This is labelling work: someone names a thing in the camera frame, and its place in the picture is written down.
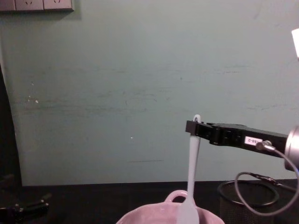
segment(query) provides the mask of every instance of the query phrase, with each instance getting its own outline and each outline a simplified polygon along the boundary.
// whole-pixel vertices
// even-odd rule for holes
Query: white light
[[[299,29],[295,29],[292,31],[293,40],[295,44],[297,58],[299,59]]]

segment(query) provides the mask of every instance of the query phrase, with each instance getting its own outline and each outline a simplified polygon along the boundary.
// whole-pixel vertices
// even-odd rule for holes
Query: label sticker
[[[262,139],[252,138],[252,137],[245,137],[245,144],[255,146],[258,142],[263,141]]]

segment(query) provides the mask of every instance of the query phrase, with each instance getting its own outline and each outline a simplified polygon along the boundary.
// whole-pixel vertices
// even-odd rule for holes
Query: electrical socket
[[[15,0],[17,11],[43,10],[43,0]]]
[[[71,0],[43,0],[45,9],[72,9]]]
[[[0,0],[0,11],[14,11],[14,0]]]

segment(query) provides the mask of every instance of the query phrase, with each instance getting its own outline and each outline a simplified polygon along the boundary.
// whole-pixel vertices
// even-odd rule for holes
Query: dark table surface
[[[220,198],[217,187],[222,182],[196,182],[196,204],[219,215]],[[294,181],[285,183],[294,185]],[[19,199],[23,202],[39,200],[51,193],[50,210],[46,217],[26,222],[31,224],[115,224],[127,212],[150,203],[159,203],[174,190],[186,189],[186,182],[126,183],[73,186],[23,187]],[[292,194],[278,189],[279,208]],[[276,224],[299,223],[299,201],[283,214],[275,217]]]

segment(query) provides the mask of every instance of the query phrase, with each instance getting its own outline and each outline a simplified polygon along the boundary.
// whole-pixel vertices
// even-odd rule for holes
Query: pink mug
[[[147,204],[124,215],[116,224],[176,224],[177,210],[181,203],[173,200],[178,197],[187,197],[184,190],[176,190],[168,195],[162,203]],[[224,224],[224,222],[213,213],[196,208],[200,224]]]

